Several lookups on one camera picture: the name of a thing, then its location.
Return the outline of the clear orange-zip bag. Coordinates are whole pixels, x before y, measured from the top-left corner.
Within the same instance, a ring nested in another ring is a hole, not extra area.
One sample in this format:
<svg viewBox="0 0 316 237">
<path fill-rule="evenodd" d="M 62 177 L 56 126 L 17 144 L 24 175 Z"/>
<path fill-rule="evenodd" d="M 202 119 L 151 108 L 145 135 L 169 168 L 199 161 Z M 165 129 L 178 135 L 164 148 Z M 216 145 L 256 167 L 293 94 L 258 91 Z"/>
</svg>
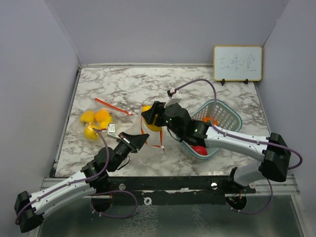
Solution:
<svg viewBox="0 0 316 237">
<path fill-rule="evenodd" d="M 134 113 L 122 106 L 108 103 L 104 98 L 95 98 L 70 125 L 70 131 L 77 138 L 89 143 L 101 141 L 96 129 L 106 136 L 108 126 L 114 126 L 116 134 L 133 123 Z"/>
<path fill-rule="evenodd" d="M 131 118 L 127 118 L 125 123 L 121 126 L 123 132 L 131 135 L 138 134 L 149 134 L 149 138 L 146 143 L 141 148 L 139 153 L 144 154 L 163 154 L 165 153 L 165 147 L 163 145 L 163 130 L 161 132 L 153 132 L 149 130 L 145 123 L 144 119 L 141 116 L 142 113 L 142 105 L 138 107 L 138 110 L 131 116 Z"/>
</svg>

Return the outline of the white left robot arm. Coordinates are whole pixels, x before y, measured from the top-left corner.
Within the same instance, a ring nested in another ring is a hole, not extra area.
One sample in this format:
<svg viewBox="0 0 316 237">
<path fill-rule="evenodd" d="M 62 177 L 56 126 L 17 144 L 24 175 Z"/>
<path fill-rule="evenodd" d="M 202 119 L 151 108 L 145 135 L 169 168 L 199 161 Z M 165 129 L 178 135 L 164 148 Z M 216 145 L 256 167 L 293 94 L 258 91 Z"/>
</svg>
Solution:
<svg viewBox="0 0 316 237">
<path fill-rule="evenodd" d="M 109 195 L 115 193 L 109 173 L 118 170 L 130 153 L 137 153 L 149 135 L 120 133 L 117 146 L 105 145 L 80 171 L 45 190 L 35 193 L 23 191 L 18 194 L 14 210 L 15 224 L 22 233 L 40 226 L 45 217 L 77 198 Z"/>
</svg>

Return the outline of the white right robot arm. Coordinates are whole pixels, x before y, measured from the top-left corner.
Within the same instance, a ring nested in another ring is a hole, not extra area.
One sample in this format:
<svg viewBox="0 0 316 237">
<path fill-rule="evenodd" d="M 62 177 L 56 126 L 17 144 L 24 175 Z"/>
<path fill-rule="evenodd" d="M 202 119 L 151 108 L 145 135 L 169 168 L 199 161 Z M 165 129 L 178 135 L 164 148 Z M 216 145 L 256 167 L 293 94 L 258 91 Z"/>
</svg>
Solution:
<svg viewBox="0 0 316 237">
<path fill-rule="evenodd" d="M 141 116 L 148 125 L 165 126 L 176 135 L 179 142 L 204 148 L 225 149 L 255 159 L 252 164 L 232 169 L 227 180 L 227 188 L 232 193 L 238 193 L 258 180 L 285 182 L 287 178 L 291 152 L 279 134 L 271 133 L 269 137 L 262 137 L 231 132 L 211 123 L 192 119 L 188 111 L 178 103 L 167 106 L 155 101 Z"/>
</svg>

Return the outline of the yellow toy lemon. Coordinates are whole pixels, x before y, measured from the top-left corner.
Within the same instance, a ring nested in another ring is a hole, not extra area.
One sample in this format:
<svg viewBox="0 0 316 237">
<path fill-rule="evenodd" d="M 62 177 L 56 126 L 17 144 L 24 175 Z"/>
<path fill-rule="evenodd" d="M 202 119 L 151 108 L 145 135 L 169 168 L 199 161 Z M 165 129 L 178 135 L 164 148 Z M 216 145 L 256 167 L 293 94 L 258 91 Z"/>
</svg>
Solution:
<svg viewBox="0 0 316 237">
<path fill-rule="evenodd" d="M 99 110 L 94 117 L 99 124 L 99 129 L 106 129 L 108 124 L 113 122 L 113 117 L 106 109 Z"/>
</svg>

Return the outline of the yellow toy bell pepper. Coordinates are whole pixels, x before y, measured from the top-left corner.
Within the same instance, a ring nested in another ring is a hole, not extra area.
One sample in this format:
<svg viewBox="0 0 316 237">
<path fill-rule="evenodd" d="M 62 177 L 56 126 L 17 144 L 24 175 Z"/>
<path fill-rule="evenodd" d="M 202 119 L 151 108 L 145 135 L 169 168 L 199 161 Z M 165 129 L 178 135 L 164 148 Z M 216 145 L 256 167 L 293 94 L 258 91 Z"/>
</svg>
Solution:
<svg viewBox="0 0 316 237">
<path fill-rule="evenodd" d="M 79 120 L 82 124 L 94 123 L 95 122 L 94 116 L 95 116 L 95 112 L 88 110 L 80 116 Z"/>
</svg>

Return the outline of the orange-yellow toy bell pepper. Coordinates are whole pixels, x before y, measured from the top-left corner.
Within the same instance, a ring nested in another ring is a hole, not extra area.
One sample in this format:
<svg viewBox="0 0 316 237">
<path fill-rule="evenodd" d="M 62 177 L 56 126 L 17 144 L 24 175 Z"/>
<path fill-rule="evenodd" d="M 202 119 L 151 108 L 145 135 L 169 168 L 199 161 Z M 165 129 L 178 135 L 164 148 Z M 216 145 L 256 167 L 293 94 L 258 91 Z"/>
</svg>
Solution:
<svg viewBox="0 0 316 237">
<path fill-rule="evenodd" d="M 151 105 L 142 105 L 142 112 L 148 111 L 152 106 Z M 146 127 L 153 132 L 161 132 L 162 127 L 155 126 L 154 124 L 148 124 L 145 120 L 144 123 Z"/>
</svg>

